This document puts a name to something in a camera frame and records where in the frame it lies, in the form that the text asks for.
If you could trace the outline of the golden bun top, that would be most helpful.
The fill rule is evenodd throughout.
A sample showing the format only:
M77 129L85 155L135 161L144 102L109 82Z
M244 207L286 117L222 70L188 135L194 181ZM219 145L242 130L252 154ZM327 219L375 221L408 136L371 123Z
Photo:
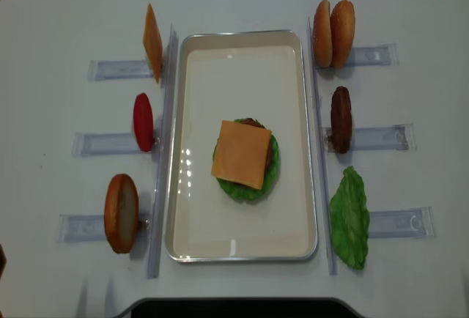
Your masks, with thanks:
M320 67L329 67L333 57L333 44L328 0L322 0L314 14L312 45L316 63Z

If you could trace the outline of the orange cheese slice on stack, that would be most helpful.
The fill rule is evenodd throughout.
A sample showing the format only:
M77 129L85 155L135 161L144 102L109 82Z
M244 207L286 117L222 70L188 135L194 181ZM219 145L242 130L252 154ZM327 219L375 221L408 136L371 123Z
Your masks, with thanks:
M211 174L260 190L272 131L224 120L216 143Z

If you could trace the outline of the brown patty under cheese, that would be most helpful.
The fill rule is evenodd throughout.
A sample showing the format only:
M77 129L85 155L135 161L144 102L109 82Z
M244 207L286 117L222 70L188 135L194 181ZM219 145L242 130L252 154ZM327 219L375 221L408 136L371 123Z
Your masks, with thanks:
M241 119L239 123L244 124L244 125L250 125L254 127L260 127L265 129L265 126L260 124L258 121L252 118L245 118ZM268 150L267 150L267 157L266 157L266 162L265 162L265 172L267 172L270 168L270 165L272 163L273 159L273 143L272 141L269 142Z

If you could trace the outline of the upright brown meat patty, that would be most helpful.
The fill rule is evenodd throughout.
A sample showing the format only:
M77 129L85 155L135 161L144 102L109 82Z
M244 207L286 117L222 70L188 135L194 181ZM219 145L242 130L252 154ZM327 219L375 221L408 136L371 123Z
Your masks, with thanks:
M331 141L337 153L345 154L352 139L352 109L349 91L338 86L333 93L330 111Z

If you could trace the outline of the upright orange cheese slice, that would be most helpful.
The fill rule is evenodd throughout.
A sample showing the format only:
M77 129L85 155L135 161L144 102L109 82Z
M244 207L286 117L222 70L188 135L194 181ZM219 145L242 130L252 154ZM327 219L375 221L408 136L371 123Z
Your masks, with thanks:
M144 49L157 83L160 82L163 63L163 44L152 5L148 4L142 39Z

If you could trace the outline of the green lettuce leaf right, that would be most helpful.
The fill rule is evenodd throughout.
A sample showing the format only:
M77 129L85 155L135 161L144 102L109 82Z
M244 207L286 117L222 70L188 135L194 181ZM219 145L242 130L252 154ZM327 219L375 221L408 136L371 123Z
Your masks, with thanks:
M369 251L370 214L363 179L352 166L343 171L329 213L335 254L353 270L363 270Z

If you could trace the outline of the white rectangular metal tray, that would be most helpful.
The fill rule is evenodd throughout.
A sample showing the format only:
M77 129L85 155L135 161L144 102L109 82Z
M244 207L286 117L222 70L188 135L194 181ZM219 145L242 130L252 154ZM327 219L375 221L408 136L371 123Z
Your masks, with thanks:
M290 30L195 34L180 47L171 121L166 249L176 262L301 260L317 247L303 46ZM223 121L252 118L278 143L255 201L212 175Z

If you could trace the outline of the upright bun half left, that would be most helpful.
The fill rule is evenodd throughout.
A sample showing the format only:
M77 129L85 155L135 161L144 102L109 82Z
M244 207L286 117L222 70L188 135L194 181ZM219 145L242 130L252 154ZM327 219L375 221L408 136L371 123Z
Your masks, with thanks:
M108 244L117 254L130 253L139 227L139 196L127 174L115 175L106 193L104 228Z

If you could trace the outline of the clear holder top left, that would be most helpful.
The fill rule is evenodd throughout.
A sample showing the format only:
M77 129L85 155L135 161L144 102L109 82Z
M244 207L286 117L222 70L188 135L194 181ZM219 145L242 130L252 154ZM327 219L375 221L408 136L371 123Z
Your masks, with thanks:
M124 61L97 61L89 63L89 81L106 81L132 78L151 78L153 72L145 59Z

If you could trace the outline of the clear holder middle left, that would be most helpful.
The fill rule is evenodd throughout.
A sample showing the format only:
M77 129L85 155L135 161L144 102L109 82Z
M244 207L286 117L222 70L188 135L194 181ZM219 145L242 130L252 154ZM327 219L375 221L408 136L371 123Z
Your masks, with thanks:
M72 156L142 154L133 133L76 133Z

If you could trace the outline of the sesame bun half right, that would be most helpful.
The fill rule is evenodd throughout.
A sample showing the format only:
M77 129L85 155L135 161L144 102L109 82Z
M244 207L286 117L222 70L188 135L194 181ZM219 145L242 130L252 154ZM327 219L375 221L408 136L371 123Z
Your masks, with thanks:
M342 68L350 55L355 36L355 10L351 1L342 0L333 8L330 28L333 45L331 65Z

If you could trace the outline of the clear holder bottom left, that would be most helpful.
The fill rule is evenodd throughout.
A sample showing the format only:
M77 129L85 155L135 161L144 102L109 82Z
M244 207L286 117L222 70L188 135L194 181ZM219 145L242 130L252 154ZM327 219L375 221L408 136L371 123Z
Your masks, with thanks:
M60 215L56 232L58 243L106 241L102 215Z

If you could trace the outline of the clear holder bottom right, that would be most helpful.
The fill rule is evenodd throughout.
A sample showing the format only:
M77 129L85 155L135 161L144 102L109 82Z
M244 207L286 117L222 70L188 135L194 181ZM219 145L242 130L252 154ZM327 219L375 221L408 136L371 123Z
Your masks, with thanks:
M431 207L370 212L369 238L434 237Z

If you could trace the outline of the clear long rail left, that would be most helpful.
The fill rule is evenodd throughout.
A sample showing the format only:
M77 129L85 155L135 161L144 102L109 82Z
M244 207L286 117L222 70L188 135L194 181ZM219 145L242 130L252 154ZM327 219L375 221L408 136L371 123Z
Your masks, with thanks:
M164 58L164 76L161 83L164 87L163 115L160 124L160 138L157 148L158 168L155 188L155 200L152 206L152 225L147 262L147 277L157 278L160 272L160 253L163 241L164 210L169 178L169 158L171 151L171 131L173 125L174 87L176 81L177 51L179 38L171 25L169 44Z

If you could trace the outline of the clear long rail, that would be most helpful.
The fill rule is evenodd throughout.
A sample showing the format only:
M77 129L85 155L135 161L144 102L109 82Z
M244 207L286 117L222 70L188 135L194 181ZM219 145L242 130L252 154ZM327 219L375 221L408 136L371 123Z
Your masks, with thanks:
M317 155L320 173L320 188L322 194L322 214L325 227L325 246L328 260L328 271L330 276L337 274L336 255L333 249L330 228L330 213L329 213L329 194L328 194L328 173L325 162L325 145L322 137L322 119L321 119L321 103L320 94L317 83L317 67L315 62L313 50L313 20L308 17L308 33L309 33L309 64L310 64L310 77L311 77L311 91L314 104L314 117L315 117L315 134L317 137Z
M171 131L173 125L174 87L176 81L177 51L179 38L171 25L169 44L164 58L164 76L161 83L164 87L163 115L160 124L160 138L157 148L158 168L155 188L155 200L152 206L152 225L147 262L147 277L157 278L160 272L160 253L163 241L164 210L169 178L169 158L171 151Z

